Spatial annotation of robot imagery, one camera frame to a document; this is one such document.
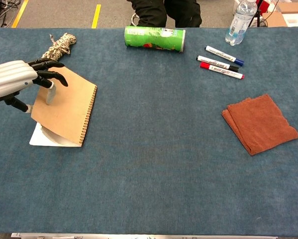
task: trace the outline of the water bottle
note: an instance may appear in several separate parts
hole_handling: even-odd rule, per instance
[[[248,25],[256,11],[256,0],[243,0],[237,6],[234,19],[225,37],[227,43],[234,46],[242,42]]]

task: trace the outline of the yellow tape line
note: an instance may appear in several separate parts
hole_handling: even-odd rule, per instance
[[[14,22],[13,22],[13,25],[11,26],[12,28],[16,28],[16,27],[17,27],[18,22],[19,22],[19,20],[20,20],[20,17],[22,16],[22,14],[23,14],[23,12],[24,12],[27,3],[28,3],[28,0],[24,0],[24,2],[23,2],[23,4],[22,4],[22,6],[20,7],[20,10],[19,10],[19,12],[18,12],[18,14],[17,14],[17,16],[16,16]]]
[[[101,4],[97,4],[95,15],[94,15],[94,20],[93,20],[93,25],[91,26],[91,28],[96,28],[97,27],[99,13],[100,13],[100,8],[101,8]]]

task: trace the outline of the robotic hand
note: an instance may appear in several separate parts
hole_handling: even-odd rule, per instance
[[[68,83],[63,75],[48,71],[50,67],[63,67],[64,64],[52,61],[48,58],[41,58],[33,62],[10,61],[0,64],[0,101],[5,101],[7,105],[23,111],[31,112],[31,106],[15,98],[19,91],[37,84],[48,88],[46,103],[50,104],[56,95],[56,86],[48,79],[55,78],[63,86]]]

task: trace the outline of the person's leg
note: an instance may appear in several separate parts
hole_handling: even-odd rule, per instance
[[[202,23],[196,0],[165,0],[164,6],[168,16],[175,20],[175,27],[199,27]]]
[[[165,27],[167,14],[163,0],[128,0],[140,17],[138,26]]]

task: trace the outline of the spiral notebook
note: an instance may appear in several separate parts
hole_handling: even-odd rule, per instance
[[[87,132],[97,86],[66,67],[51,68],[68,82],[64,87],[58,80],[56,96],[46,104],[48,89],[40,87],[31,117],[37,122],[31,145],[81,147]]]

